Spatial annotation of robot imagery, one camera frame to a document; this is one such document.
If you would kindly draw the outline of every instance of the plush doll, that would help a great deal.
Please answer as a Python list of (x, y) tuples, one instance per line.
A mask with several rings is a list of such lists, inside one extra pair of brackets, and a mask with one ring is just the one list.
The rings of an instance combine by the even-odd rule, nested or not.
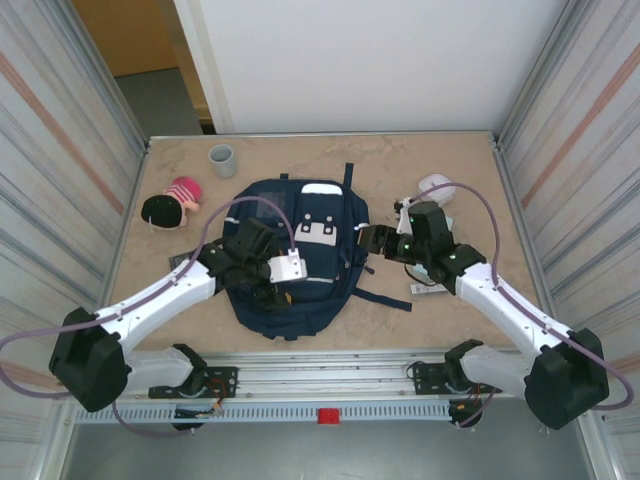
[(162, 195), (147, 198), (142, 205), (142, 219), (159, 228), (174, 229), (187, 224), (187, 210), (200, 210), (202, 189), (189, 177), (176, 178)]

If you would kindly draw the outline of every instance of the beige countertop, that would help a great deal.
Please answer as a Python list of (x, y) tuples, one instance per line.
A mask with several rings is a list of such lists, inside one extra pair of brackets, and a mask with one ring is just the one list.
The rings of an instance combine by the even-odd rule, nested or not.
[[(217, 178), (208, 152), (217, 144), (233, 146), (238, 173)], [(359, 136), (293, 136), (155, 139), (147, 160), (131, 227), (116, 278), (112, 300), (120, 301), (169, 272), (168, 258), (197, 245), (209, 214), (250, 183), (277, 178), (342, 180), (344, 164), (355, 164), (353, 189), (369, 205), (371, 223), (394, 225), (393, 202), (417, 193), (420, 179), (441, 173), (482, 192), (500, 226), (500, 274), (530, 300), (535, 294), (495, 161), (484, 134), (419, 134)], [(150, 231), (140, 217), (144, 200), (162, 193), (174, 178), (191, 176), (203, 188), (201, 210), (188, 213), (185, 227)], [(491, 258), (495, 246), (489, 218), (471, 194), (457, 191), (445, 212), (453, 217), (456, 241), (470, 243)], [(208, 241), (222, 232), (224, 215), (209, 229)], [(413, 302), (411, 313), (351, 297), (329, 327), (315, 337), (295, 342), (268, 340), (238, 323), (227, 295), (222, 293), (178, 315), (142, 343), (163, 349), (186, 343), (199, 353), (273, 350), (398, 349), (451, 347), (469, 338), (492, 346), (509, 340), (471, 305), (448, 294), (411, 296), (413, 283), (401, 264), (370, 255), (358, 286), (373, 293)]]

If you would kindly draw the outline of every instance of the gray cup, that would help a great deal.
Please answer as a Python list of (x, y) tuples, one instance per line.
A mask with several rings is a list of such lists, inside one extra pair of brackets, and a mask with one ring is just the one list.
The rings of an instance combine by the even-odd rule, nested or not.
[(238, 171), (238, 162), (229, 145), (216, 145), (209, 150), (213, 171), (220, 178), (233, 177)]

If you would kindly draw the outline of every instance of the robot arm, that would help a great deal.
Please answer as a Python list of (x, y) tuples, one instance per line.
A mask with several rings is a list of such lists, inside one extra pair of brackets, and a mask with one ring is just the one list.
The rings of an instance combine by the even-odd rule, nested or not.
[[(187, 395), (197, 392), (207, 365), (187, 345), (161, 352), (134, 348), (168, 320), (225, 288), (253, 285), (263, 308), (286, 308), (289, 299), (278, 283), (306, 277), (298, 250), (280, 255), (273, 232), (255, 220), (240, 225), (233, 238), (204, 245), (197, 260), (179, 276), (188, 262), (120, 303), (93, 314), (78, 308), (67, 315), (64, 325), (112, 314), (117, 318), (59, 335), (49, 363), (51, 372), (88, 411), (101, 410), (123, 392), (159, 385), (180, 387)], [(167, 283), (172, 287), (157, 294)], [(134, 305), (139, 306), (128, 311)]]
[(371, 253), (406, 264), (420, 264), (432, 280), (470, 303), (513, 341), (521, 356), (497, 352), (469, 340), (445, 355), (447, 383), (456, 391), (486, 384), (526, 400), (545, 425), (561, 428), (609, 396), (605, 370), (561, 340), (549, 328), (603, 357), (596, 335), (573, 332), (548, 317), (498, 277), (498, 285), (541, 320), (542, 328), (495, 288), (492, 267), (473, 247), (456, 244), (444, 212), (435, 202), (397, 203), (397, 228), (373, 225), (360, 231), (359, 244)]

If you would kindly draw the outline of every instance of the doorway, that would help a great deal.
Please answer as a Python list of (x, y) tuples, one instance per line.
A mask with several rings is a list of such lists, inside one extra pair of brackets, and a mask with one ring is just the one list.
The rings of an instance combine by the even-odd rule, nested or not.
[(172, 0), (72, 0), (148, 137), (215, 134)]

